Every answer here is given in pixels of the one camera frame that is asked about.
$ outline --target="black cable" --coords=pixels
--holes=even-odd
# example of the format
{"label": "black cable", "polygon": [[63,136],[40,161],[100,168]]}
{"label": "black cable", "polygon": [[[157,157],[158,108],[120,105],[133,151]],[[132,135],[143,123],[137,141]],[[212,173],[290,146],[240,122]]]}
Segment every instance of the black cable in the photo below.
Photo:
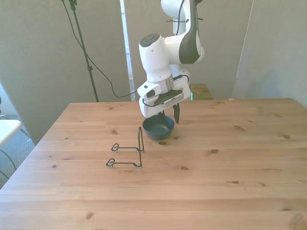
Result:
{"label": "black cable", "polygon": [[182,76],[186,76],[188,78],[188,83],[190,82],[190,78],[188,75],[182,74]]}
{"label": "black cable", "polygon": [[2,172],[2,171],[0,170],[0,173],[1,173],[3,176],[5,176],[5,177],[9,180],[9,177],[8,177],[7,175],[5,175],[4,172]]}
{"label": "black cable", "polygon": [[148,106],[148,107],[156,107],[156,106],[160,105],[160,104],[148,105],[148,104],[145,103],[144,98],[143,98],[143,104],[146,105],[146,106]]}
{"label": "black cable", "polygon": [[181,13],[181,9],[182,9],[182,6],[183,6],[183,2],[184,2],[184,0],[182,0],[181,5],[180,5],[180,8],[179,8],[178,28],[177,28],[177,33],[176,33],[176,35],[178,35],[178,32],[179,32],[179,26],[180,26],[180,13]]}
{"label": "black cable", "polygon": [[196,20],[197,20],[197,32],[198,32],[198,37],[200,36],[200,28],[198,27],[198,12],[197,12],[197,6],[195,6],[195,9],[196,9]]}
{"label": "black cable", "polygon": [[0,152],[2,152],[2,153],[10,160],[10,162],[12,163],[14,169],[17,170],[17,167],[16,167],[16,165],[15,165],[13,159],[12,159],[5,151],[3,151],[3,150],[0,149]]}
{"label": "black cable", "polygon": [[[84,49],[83,49],[81,43],[79,42],[79,40],[78,40],[78,38],[77,38],[77,36],[76,36],[76,34],[75,34],[75,31],[74,31],[74,29],[73,29],[73,25],[72,25],[72,22],[71,22],[71,17],[69,16],[69,13],[68,13],[68,10],[67,10],[66,5],[65,5],[65,3],[64,3],[64,0],[62,0],[62,3],[63,3],[63,5],[64,5],[64,7],[65,7],[65,11],[66,11],[66,13],[67,13],[69,22],[70,22],[70,24],[71,24],[72,33],[73,33],[75,39],[77,40],[77,42],[79,43],[79,46],[81,47],[81,49],[84,51]],[[125,96],[117,96],[117,95],[115,94],[115,92],[114,92],[113,84],[112,84],[111,80],[110,80],[110,79],[105,75],[105,73],[104,73],[103,71],[101,71],[101,69],[91,60],[91,58],[88,56],[87,53],[86,53],[86,55],[87,55],[88,59],[90,60],[90,62],[91,62],[91,63],[92,63],[92,64],[93,64],[93,65],[104,75],[104,77],[109,81],[109,83],[111,84],[111,88],[112,88],[112,92],[113,92],[114,96],[116,96],[117,98],[122,98],[122,97],[130,96],[130,95],[132,95],[132,94],[134,94],[134,93],[137,92],[137,91],[134,91],[134,92],[129,93],[129,94],[125,95]]]}

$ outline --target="floor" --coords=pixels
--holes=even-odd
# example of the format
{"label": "floor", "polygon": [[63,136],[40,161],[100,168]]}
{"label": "floor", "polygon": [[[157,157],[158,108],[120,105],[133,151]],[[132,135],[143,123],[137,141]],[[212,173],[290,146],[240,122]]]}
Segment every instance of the floor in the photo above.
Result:
{"label": "floor", "polygon": [[[9,119],[20,120],[18,115],[7,115]],[[25,158],[33,150],[34,144],[31,139],[29,139],[21,131],[18,131],[4,146],[1,147],[3,151],[10,155],[13,159],[16,167],[19,167]],[[3,171],[8,177],[14,174],[14,168],[9,159],[0,152],[0,170]],[[7,182],[5,176],[0,174],[0,188],[4,186]]]}

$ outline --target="white chair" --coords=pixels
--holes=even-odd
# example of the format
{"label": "white chair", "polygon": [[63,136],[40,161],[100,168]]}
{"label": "white chair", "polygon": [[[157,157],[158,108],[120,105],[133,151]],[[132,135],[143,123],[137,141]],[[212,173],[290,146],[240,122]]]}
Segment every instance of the white chair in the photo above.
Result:
{"label": "white chair", "polygon": [[[0,148],[15,134],[17,133],[19,130],[21,130],[27,137],[29,137],[29,135],[21,128],[22,124],[20,121],[18,120],[10,120],[7,116],[5,115],[0,115],[0,117],[4,117],[6,120],[0,120]],[[14,161],[12,160],[12,158],[3,150],[0,149],[0,152],[2,152],[5,156],[8,157],[8,159],[11,161],[14,169],[16,170],[17,167],[14,163]],[[4,175],[7,179],[9,179],[9,177],[0,170],[0,173],[2,175]]]}

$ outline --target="power cord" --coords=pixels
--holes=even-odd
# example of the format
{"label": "power cord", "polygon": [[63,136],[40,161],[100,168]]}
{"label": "power cord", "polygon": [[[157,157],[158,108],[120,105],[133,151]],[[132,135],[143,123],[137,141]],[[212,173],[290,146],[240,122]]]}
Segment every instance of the power cord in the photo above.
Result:
{"label": "power cord", "polygon": [[179,8],[179,15],[178,15],[178,28],[177,28],[177,33],[176,33],[176,35],[178,35],[178,33],[179,33],[179,26],[180,26],[180,13],[181,13],[181,9],[182,9],[183,3],[184,3],[184,0],[182,0],[181,5],[180,5],[180,8]]}
{"label": "power cord", "polygon": [[[180,8],[179,8],[178,28],[177,28],[177,33],[176,33],[176,35],[178,35],[178,33],[179,33],[180,23],[185,23],[185,22],[186,22],[186,21],[180,21],[180,13],[181,13],[181,10],[182,10],[183,3],[184,3],[184,0],[182,0],[181,5],[180,5]],[[198,17],[197,6],[195,6],[195,8],[196,8],[197,30],[198,30],[198,36],[199,36],[199,35],[200,35],[200,30],[199,30],[199,27],[198,27],[198,20],[203,20],[203,19]]]}
{"label": "power cord", "polygon": [[136,93],[137,91],[134,91],[134,92],[129,93],[129,94],[124,95],[124,96],[117,96],[117,95],[115,94],[114,89],[113,89],[113,84],[112,84],[111,80],[110,80],[110,79],[105,75],[105,73],[104,73],[104,72],[103,72],[103,71],[102,71],[92,60],[91,60],[91,58],[90,58],[90,57],[88,56],[88,54],[85,52],[84,47],[83,47],[83,46],[81,45],[81,43],[79,42],[79,40],[78,40],[78,38],[77,38],[77,36],[76,36],[76,34],[75,34],[75,31],[74,31],[74,28],[73,28],[73,25],[72,25],[72,22],[71,22],[71,17],[69,16],[69,13],[68,13],[68,10],[67,10],[66,5],[65,5],[65,3],[64,3],[64,0],[62,0],[62,3],[63,3],[63,5],[64,5],[64,7],[65,7],[65,11],[66,11],[66,13],[67,13],[69,22],[70,22],[70,24],[71,24],[72,33],[73,33],[75,39],[77,40],[77,42],[78,42],[79,46],[81,47],[81,49],[82,49],[82,50],[84,51],[84,53],[87,55],[87,57],[88,57],[88,59],[90,60],[90,62],[91,62],[91,63],[96,67],[96,69],[99,70],[99,71],[104,75],[104,77],[109,81],[109,83],[111,84],[111,89],[112,89],[112,92],[113,92],[114,96],[116,96],[117,98],[122,98],[122,97],[127,97],[127,96],[130,96],[130,95]]}

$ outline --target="wood knot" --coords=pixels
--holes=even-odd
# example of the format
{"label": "wood knot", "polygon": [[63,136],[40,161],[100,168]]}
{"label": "wood knot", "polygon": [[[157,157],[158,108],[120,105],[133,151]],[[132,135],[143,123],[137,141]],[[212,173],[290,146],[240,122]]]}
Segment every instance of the wood knot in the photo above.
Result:
{"label": "wood knot", "polygon": [[245,132],[246,130],[242,128],[241,126],[234,126],[237,130]]}
{"label": "wood knot", "polygon": [[181,169],[181,170],[189,170],[189,168],[186,167],[186,166],[181,166],[180,169]]}
{"label": "wood knot", "polygon": [[89,212],[89,213],[86,215],[85,219],[91,219],[93,216],[94,216],[94,212]]}
{"label": "wood knot", "polygon": [[273,113],[276,117],[279,117],[279,118],[283,118],[283,116],[281,116],[280,114],[277,114],[277,113]]}

